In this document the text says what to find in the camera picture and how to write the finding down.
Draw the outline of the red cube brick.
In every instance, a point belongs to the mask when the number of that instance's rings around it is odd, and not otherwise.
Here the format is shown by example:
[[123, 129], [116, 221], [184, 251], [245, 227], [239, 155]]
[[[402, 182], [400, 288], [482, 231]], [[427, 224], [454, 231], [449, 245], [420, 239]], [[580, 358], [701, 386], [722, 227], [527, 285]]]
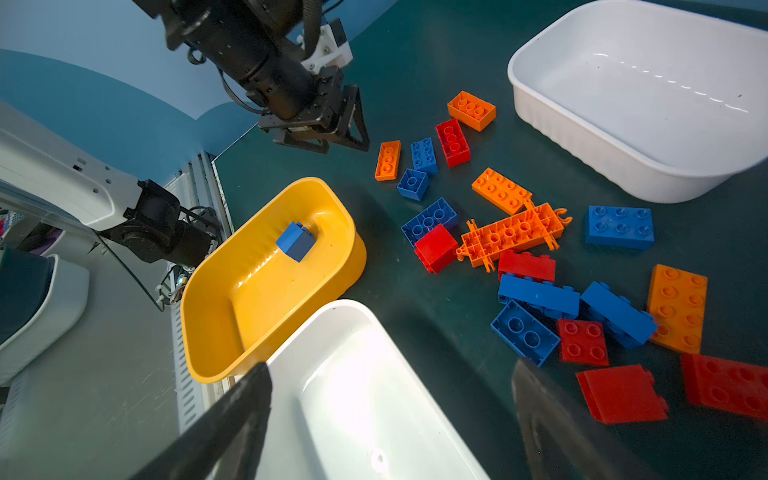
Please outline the red cube brick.
[[415, 244], [415, 254], [428, 273], [439, 274], [457, 259], [458, 242], [440, 224]]

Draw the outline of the small orange lego brick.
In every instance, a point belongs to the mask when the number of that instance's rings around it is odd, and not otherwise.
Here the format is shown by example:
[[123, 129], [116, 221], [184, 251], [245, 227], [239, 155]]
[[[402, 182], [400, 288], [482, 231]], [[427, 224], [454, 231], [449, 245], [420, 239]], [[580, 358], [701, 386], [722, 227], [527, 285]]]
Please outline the small orange lego brick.
[[383, 142], [380, 146], [374, 178], [376, 181], [397, 179], [402, 144], [400, 140]]

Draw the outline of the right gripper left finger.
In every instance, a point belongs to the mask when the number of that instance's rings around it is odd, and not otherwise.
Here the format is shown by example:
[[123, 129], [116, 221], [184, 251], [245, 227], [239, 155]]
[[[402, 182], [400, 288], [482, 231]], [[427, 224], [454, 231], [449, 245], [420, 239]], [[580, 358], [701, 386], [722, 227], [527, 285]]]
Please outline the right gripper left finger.
[[253, 479], [264, 449], [273, 382], [256, 364], [135, 479]]

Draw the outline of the blue 2x4 brick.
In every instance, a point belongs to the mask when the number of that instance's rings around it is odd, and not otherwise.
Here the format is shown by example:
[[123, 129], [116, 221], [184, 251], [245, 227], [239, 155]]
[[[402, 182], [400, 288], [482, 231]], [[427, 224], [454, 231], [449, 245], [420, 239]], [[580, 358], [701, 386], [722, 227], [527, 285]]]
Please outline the blue 2x4 brick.
[[439, 225], [443, 225], [447, 230], [458, 225], [458, 214], [444, 198], [439, 198], [406, 222], [401, 231], [414, 248], [419, 240]]

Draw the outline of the blue 2x3 lego brick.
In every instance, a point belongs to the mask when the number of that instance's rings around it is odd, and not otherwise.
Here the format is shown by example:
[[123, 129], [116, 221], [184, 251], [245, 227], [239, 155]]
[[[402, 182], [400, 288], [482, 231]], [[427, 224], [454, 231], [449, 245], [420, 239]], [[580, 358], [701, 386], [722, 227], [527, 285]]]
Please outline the blue 2x3 lego brick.
[[431, 138], [425, 138], [411, 144], [413, 168], [417, 171], [434, 175], [438, 172], [437, 160]]

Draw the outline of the small blue 2x2 brick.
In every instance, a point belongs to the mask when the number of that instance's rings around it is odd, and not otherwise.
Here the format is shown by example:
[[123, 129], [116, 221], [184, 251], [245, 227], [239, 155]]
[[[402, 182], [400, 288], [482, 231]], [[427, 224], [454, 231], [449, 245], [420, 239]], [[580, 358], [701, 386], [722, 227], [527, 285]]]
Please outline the small blue 2x2 brick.
[[404, 198], [421, 201], [429, 185], [426, 172], [407, 168], [397, 185], [397, 190]]

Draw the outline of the red 2x4 lego brick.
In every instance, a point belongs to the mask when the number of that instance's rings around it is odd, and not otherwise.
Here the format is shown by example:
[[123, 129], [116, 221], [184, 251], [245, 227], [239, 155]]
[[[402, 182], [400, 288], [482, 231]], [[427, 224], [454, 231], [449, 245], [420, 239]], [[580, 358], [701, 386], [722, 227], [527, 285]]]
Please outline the red 2x4 lego brick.
[[471, 160], [469, 145], [457, 119], [438, 124], [436, 133], [449, 168]]

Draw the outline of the orange 2x4 lego brick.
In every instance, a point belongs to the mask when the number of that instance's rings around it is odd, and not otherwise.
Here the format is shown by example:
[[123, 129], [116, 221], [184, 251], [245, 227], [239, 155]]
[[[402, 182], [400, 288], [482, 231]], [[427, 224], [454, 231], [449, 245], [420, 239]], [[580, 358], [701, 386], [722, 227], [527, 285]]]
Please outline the orange 2x4 lego brick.
[[449, 115], [477, 132], [482, 132], [496, 119], [496, 107], [466, 91], [461, 91], [447, 104]]

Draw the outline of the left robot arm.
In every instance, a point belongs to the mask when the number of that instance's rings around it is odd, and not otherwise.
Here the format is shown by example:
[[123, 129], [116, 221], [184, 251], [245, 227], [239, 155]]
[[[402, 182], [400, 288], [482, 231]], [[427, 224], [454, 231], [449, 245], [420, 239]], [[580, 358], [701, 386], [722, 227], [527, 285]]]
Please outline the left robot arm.
[[320, 1], [5, 1], [1, 183], [144, 262], [198, 266], [212, 220], [163, 187], [249, 127], [367, 150]]

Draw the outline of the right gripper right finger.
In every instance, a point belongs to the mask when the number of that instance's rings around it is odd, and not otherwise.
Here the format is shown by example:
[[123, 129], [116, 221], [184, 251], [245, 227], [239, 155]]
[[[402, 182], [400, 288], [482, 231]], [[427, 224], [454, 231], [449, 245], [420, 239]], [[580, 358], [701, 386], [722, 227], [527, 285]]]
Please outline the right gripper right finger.
[[516, 362], [511, 390], [534, 479], [660, 477], [530, 360]]

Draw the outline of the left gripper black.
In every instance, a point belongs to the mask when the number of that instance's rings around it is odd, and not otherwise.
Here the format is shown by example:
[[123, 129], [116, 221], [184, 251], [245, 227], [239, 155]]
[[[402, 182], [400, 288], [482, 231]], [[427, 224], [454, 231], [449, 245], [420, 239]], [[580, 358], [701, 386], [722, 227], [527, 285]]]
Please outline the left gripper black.
[[345, 85], [344, 73], [336, 66], [325, 66], [315, 77], [317, 95], [290, 120], [273, 113], [262, 115], [257, 124], [274, 133], [274, 143], [319, 154], [327, 154], [331, 143], [368, 152], [370, 138], [365, 125], [357, 85]]

